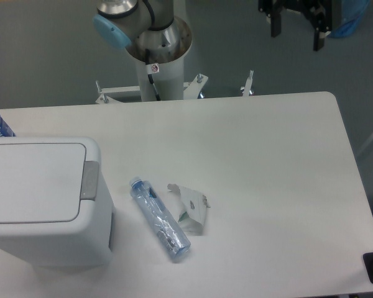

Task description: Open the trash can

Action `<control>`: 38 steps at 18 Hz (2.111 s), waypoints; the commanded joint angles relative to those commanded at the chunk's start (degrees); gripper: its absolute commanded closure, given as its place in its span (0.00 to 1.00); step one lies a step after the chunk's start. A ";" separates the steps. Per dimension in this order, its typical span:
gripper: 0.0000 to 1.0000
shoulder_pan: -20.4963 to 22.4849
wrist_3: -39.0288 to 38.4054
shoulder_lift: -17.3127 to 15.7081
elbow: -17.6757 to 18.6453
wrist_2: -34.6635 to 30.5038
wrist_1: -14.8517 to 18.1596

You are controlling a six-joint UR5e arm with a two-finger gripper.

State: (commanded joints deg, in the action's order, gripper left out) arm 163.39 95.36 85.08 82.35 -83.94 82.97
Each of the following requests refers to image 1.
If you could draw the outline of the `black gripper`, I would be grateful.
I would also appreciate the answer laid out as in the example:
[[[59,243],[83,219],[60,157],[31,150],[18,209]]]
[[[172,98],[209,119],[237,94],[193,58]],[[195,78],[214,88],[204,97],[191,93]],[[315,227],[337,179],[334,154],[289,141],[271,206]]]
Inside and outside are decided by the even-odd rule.
[[[302,13],[314,28],[313,50],[318,52],[325,45],[326,31],[341,23],[341,5],[331,0],[272,1],[259,0],[258,11],[270,19],[270,35],[275,38],[282,32],[281,12],[290,10]]]

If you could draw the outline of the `silver robot arm blue cap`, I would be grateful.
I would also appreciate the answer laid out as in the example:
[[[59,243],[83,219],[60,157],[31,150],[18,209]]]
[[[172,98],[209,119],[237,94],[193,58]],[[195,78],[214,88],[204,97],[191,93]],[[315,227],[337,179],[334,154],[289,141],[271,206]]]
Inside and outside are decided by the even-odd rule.
[[[321,50],[326,35],[341,26],[341,1],[259,1],[259,12],[270,21],[270,35],[282,31],[281,12],[300,12],[314,29],[313,49]],[[138,58],[150,63],[166,63],[180,57],[180,21],[173,1],[98,1],[93,25],[112,47],[136,48]]]

